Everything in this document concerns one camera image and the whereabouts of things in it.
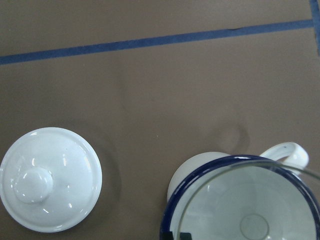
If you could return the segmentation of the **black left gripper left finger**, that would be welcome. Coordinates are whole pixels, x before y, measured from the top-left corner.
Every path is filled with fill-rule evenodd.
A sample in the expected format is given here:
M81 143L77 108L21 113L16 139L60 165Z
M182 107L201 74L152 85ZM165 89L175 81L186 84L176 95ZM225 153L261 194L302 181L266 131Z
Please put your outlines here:
M164 232L163 240L173 240L173 232L172 231Z

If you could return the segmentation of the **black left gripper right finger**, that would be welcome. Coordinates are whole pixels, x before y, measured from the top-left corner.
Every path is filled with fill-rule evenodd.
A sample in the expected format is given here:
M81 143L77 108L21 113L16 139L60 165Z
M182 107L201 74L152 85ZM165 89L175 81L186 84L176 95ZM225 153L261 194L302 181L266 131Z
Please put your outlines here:
M180 240L192 240L192 234L189 232L181 232L180 233Z

